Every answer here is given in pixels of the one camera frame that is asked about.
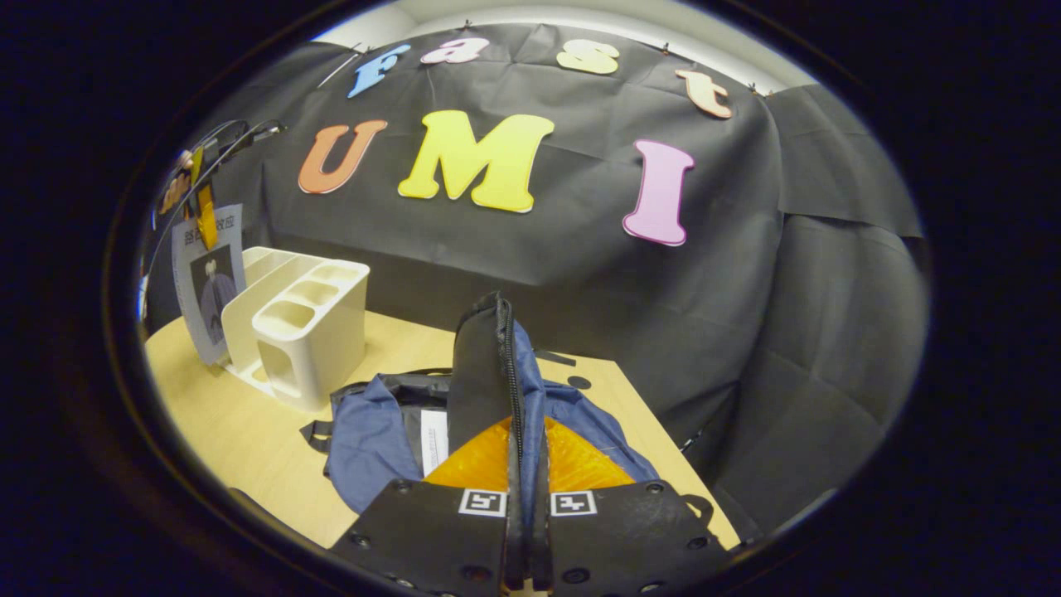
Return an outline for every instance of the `black cable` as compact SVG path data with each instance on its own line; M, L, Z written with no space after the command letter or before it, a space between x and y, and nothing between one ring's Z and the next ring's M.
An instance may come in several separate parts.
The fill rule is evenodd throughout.
M188 192L185 193L185 196L180 197L180 200L178 200L177 203L175 203L173 205L173 207L172 207L172 213L170 213L170 218L167 220L166 225L162 226L162 228L161 228L161 233L159 234L160 238L159 238L158 244L155 245L154 250L152 250L152 252L151 252L151 261L147 262L147 268L144 269L145 271L150 273L150 271L153 270L153 268L155 266L155 258L158 257L158 249L161 248L162 243L166 242L166 234L167 234L167 232L170 231L170 227L173 225L173 222L176 220L177 213L181 213L182 212L185 203L188 201L188 198L191 197L191 196L193 196L196 192L199 191L199 189L202 189L204 186L206 186L207 180L210 179L210 176L213 174L213 171L218 169L218 165L220 165L222 161L225 161L229 157L229 155L232 154L233 152L239 151L240 148L242 148L243 146L245 146L245 145L243 145L243 141L245 141L247 138L253 138L253 135L256 135L256 134L260 133L261 131L260 129L264 128L265 125L272 125L272 126L274 126L275 128L277 128L276 131L278 131L278 133L284 129L283 124L280 123L280 121L277 120L277 119L275 119L275 118L262 121L262 122L254 125L249 130L247 130L246 133L244 133L239 139L237 139L236 142L232 143L231 146L229 146L227 150L225 150L225 153L221 154L218 157L218 159L214 160L214 162L211 163L210 166L206 169L205 172L201 173L198 179L195 180L195 183L193 183L188 189Z

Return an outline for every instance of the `yellow letter m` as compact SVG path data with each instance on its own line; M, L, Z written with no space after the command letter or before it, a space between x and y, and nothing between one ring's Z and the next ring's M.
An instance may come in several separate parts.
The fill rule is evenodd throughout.
M471 191L475 205L521 213L534 207L527 182L538 145L553 131L551 120L525 113L509 116L477 143L468 115L460 110L433 111L423 117L423 124L428 133L413 171L398 183L399 194L435 196L435 164L440 163L446 194L457 198L486 168L483 183Z

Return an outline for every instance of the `black zipper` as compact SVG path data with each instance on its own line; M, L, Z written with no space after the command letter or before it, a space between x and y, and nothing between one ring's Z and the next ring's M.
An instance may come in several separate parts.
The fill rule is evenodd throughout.
M501 302L505 310L505 377L508 382L508 402L512 407L512 425L509 434L516 435L516 463L520 471L523 470L523 409L520 404L519 381L516 380L516 356L512 347L512 308L508 301Z

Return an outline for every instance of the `picture of person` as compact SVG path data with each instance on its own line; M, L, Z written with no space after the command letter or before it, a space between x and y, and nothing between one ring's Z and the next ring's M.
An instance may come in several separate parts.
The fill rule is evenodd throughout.
M192 287L198 298L199 315L210 343L215 346L225 339L221 313L239 294L230 251L231 246L221 246L191 262Z

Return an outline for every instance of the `paper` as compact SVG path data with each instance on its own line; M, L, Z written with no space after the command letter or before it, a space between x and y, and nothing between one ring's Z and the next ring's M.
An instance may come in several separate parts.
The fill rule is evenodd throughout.
M227 352L221 313L247 286L240 233L242 205L214 211L218 241L207 250L194 218L173 226L173 280L180 315L203 363L213 365Z
M427 477L450 456L446 411L420 411L420 447L423 451L423 476Z

